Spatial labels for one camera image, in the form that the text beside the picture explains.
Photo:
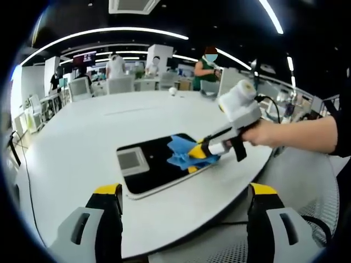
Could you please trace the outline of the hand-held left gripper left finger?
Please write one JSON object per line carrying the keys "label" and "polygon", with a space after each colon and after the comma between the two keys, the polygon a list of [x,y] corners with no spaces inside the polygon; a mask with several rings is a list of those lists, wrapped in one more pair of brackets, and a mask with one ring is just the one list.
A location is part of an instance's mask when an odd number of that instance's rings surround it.
{"label": "hand-held left gripper left finger", "polygon": [[122,262],[122,186],[97,188],[58,227],[49,247],[59,262]]}

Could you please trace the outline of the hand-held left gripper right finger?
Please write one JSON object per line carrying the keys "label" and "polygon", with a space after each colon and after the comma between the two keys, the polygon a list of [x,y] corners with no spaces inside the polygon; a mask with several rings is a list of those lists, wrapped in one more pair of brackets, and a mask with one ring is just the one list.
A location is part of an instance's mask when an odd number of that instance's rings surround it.
{"label": "hand-held left gripper right finger", "polygon": [[312,262],[317,243],[311,226],[272,187],[251,183],[249,189],[247,262]]}

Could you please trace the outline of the person's right hand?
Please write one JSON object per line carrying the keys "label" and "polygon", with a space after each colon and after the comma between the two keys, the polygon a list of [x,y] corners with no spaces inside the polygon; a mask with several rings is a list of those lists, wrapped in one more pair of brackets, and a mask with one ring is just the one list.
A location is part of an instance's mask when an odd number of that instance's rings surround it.
{"label": "person's right hand", "polygon": [[279,125],[264,119],[260,119],[257,123],[245,130],[241,138],[243,141],[249,142],[253,146],[262,145],[274,147],[276,145],[274,139],[274,131]]}

